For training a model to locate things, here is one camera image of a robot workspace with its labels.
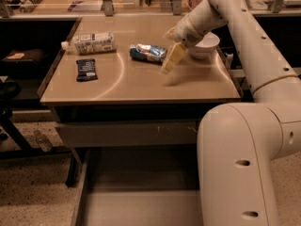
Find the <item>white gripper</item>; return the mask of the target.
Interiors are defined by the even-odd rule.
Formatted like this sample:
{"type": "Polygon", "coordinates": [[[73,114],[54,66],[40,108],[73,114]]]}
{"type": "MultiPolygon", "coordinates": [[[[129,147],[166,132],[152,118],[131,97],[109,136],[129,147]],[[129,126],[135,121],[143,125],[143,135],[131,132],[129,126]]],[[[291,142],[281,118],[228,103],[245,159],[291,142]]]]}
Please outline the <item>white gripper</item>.
{"type": "Polygon", "coordinates": [[[185,57],[186,47],[194,47],[206,34],[226,23],[208,0],[202,0],[190,13],[181,18],[175,27],[165,33],[167,40],[174,40],[177,43],[167,50],[161,72],[170,73],[185,57]]]}

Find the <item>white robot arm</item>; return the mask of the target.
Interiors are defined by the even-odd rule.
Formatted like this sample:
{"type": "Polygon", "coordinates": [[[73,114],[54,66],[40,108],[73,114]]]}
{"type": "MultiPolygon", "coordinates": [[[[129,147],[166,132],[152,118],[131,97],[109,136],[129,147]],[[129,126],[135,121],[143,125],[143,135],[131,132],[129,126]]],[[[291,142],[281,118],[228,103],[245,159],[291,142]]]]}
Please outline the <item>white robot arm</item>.
{"type": "Polygon", "coordinates": [[[209,110],[198,128],[203,226],[280,226],[270,163],[301,150],[301,80],[246,0],[203,0],[169,32],[169,73],[215,28],[226,25],[253,100],[209,110]]]}

